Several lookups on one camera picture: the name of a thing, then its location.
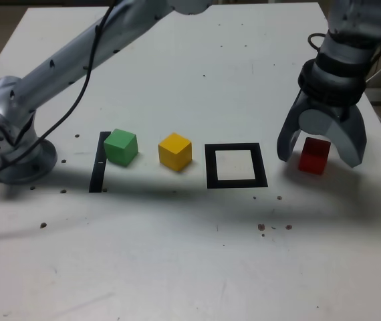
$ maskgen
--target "black tape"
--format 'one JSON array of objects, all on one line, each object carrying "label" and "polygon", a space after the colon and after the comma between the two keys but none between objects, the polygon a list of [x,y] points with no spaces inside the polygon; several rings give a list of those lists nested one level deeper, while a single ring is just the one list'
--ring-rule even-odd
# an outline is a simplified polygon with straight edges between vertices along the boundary
[{"label": "black tape", "polygon": [[98,146],[94,167],[90,181],[89,193],[101,193],[103,189],[104,171],[106,169],[107,156],[104,151],[104,141],[109,137],[111,132],[101,132],[98,138]]}]

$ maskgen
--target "black cable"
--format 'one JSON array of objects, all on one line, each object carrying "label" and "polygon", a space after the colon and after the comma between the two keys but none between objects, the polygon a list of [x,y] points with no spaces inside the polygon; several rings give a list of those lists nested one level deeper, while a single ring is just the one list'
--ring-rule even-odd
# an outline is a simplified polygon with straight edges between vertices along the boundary
[{"label": "black cable", "polygon": [[50,129],[48,129],[45,132],[45,134],[40,136],[23,154],[21,154],[20,156],[18,156],[15,159],[13,159],[11,162],[5,163],[4,165],[0,166],[0,172],[3,171],[4,169],[7,169],[8,167],[10,167],[14,164],[17,164],[20,160],[22,160],[28,154],[30,154],[31,151],[37,147],[37,145],[39,145],[41,142],[43,142],[43,140],[49,134],[51,134],[59,125],[61,125],[64,122],[64,120],[66,120],[72,114],[72,112],[76,109],[76,107],[78,106],[82,97],[85,94],[88,83],[90,82],[92,66],[94,63],[94,57],[96,55],[98,43],[100,42],[100,39],[101,39],[102,34],[103,34],[104,25],[106,24],[106,21],[109,18],[109,15],[112,12],[113,8],[115,8],[117,2],[118,2],[118,0],[113,0],[112,4],[109,6],[108,10],[104,14],[103,19],[101,20],[98,28],[96,28],[96,36],[94,37],[94,41],[92,43],[92,48],[91,48],[91,53],[90,53],[90,61],[88,62],[88,70],[86,73],[85,82],[84,82],[84,85],[82,86],[81,92],[79,93],[79,95],[76,98],[75,102],[73,103],[72,107],[70,107],[68,112],[66,112],[64,114],[64,116],[60,118],[60,120],[58,120]]},{"label": "black cable", "polygon": [[317,47],[316,45],[313,44],[312,38],[313,37],[325,37],[326,35],[324,33],[312,33],[308,36],[308,43],[309,45],[314,48],[317,51],[320,51],[320,47]]}]

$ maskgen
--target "table surface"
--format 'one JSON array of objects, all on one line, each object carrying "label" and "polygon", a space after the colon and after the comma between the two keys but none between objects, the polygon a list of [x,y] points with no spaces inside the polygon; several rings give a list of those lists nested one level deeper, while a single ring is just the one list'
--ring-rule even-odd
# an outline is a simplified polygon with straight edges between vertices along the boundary
[{"label": "table surface", "polygon": [[[29,9],[0,77],[24,76],[105,10]],[[381,124],[369,101],[355,169],[333,146],[322,177],[300,173],[304,134],[290,162],[276,154],[315,56],[307,36],[326,29],[316,4],[214,6],[168,16],[97,68],[49,137],[53,172],[34,190],[0,185],[0,320],[381,320]],[[82,83],[37,111],[39,134]],[[140,154],[127,169],[108,163],[108,192],[89,194],[99,133],[115,128],[137,134]],[[181,174],[158,162],[171,132],[193,143]],[[204,145],[220,142],[258,142],[269,187],[208,190]]]}]

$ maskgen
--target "robotic arm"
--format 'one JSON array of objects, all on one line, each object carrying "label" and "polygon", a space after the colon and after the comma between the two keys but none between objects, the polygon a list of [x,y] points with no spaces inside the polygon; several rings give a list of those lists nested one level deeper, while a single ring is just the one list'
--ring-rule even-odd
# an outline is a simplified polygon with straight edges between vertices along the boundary
[{"label": "robotic arm", "polygon": [[288,161],[301,130],[328,137],[340,158],[363,161],[366,131],[356,104],[366,76],[381,56],[381,0],[336,0],[329,31],[314,60],[299,75],[301,88],[278,137],[277,153]]},{"label": "robotic arm", "polygon": [[[178,11],[198,14],[212,0],[122,0],[104,25],[94,68]],[[0,167],[13,162],[37,142],[37,108],[87,73],[88,57],[101,20],[20,79],[0,79]],[[355,104],[381,45],[381,0],[338,0],[332,7],[329,33],[315,60],[299,76],[301,91],[291,107],[277,142],[287,161],[300,130],[324,135],[350,166],[362,162],[366,133]],[[52,170],[57,160],[52,143],[43,140],[19,162],[0,171],[6,184],[33,181]]]}]

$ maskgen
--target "black square outline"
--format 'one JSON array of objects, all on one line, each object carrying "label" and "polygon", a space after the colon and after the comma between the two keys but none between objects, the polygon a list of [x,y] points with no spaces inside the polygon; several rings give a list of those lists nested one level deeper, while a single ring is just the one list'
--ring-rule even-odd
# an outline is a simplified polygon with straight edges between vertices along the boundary
[{"label": "black square outline", "polygon": [[[216,162],[217,150],[250,150],[255,179],[219,180],[217,176]],[[263,166],[262,153],[258,142],[238,144],[206,144],[205,165],[207,169],[208,189],[245,189],[252,187],[268,187],[265,167]]]}]

